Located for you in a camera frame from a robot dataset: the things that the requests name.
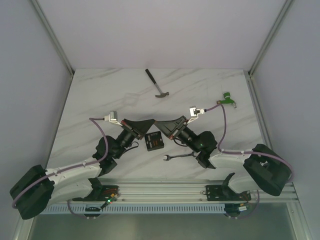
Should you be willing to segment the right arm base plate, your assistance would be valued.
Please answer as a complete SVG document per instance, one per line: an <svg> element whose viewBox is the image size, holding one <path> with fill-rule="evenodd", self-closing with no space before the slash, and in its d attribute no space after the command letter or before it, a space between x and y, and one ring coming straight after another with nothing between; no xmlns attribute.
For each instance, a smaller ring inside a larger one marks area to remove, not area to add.
<svg viewBox="0 0 320 240"><path fill-rule="evenodd" d="M222 185L206 185L202 194L206 196L207 201L212 202L249 202L252 199L249 191L235 193L228 186Z"/></svg>

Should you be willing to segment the black fuse box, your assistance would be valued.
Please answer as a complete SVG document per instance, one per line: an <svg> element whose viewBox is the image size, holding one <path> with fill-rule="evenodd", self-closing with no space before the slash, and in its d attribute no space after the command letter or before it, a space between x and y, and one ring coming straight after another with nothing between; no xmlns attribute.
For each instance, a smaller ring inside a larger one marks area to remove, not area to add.
<svg viewBox="0 0 320 240"><path fill-rule="evenodd" d="M148 152L163 149L165 144L163 142L162 133L160 131L147 133L144 136L146 149Z"/></svg>

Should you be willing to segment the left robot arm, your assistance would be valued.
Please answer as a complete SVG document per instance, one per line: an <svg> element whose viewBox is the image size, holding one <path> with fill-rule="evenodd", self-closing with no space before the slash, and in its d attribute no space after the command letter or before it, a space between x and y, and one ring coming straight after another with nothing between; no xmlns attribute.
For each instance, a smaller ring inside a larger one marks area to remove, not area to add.
<svg viewBox="0 0 320 240"><path fill-rule="evenodd" d="M106 202L107 188L99 177L110 173L116 160L128 151L134 140L141 140L155 123L154 119L131 121L123 119L117 138L103 135L96 152L86 160L68 166L31 167L9 191L23 220L39 215L46 207L64 201Z"/></svg>

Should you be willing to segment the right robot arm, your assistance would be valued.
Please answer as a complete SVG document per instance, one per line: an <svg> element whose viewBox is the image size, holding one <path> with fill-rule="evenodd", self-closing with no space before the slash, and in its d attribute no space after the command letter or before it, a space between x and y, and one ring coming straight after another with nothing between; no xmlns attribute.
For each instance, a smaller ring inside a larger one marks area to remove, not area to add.
<svg viewBox="0 0 320 240"><path fill-rule="evenodd" d="M174 120L156 121L155 126L170 140L179 139L196 153L196 161L204 169L230 169L224 179L221 193L228 200L238 194L262 190L271 196L279 196L293 176L292 168L264 144L251 150L226 151L218 148L211 131L194 133L184 116Z"/></svg>

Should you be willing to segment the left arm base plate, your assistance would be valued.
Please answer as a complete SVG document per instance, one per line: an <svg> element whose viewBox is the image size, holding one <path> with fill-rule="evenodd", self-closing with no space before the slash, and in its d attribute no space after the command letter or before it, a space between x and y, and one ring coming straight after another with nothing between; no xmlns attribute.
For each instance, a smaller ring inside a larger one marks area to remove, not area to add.
<svg viewBox="0 0 320 240"><path fill-rule="evenodd" d="M107 199L111 198L112 194L118 194L118 185L102 185L94 187L91 193L86 197L73 198L72 201L75 202L105 202Z"/></svg>

